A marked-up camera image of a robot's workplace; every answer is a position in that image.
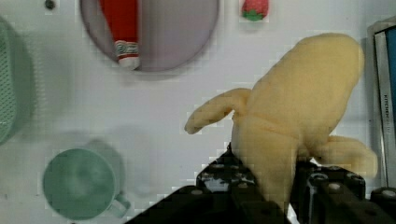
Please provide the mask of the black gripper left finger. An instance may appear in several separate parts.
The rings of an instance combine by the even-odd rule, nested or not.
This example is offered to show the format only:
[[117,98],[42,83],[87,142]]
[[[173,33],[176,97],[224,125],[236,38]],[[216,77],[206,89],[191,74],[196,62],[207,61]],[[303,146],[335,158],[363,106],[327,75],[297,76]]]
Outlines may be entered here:
[[259,193],[250,170],[226,151],[196,177],[125,224],[291,224]]

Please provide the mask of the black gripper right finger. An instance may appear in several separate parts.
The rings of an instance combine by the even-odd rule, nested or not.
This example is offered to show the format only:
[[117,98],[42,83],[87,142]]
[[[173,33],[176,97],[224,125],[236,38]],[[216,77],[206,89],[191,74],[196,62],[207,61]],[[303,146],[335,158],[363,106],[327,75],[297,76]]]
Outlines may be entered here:
[[290,203],[300,224],[396,224],[395,189],[366,190],[344,168],[298,162]]

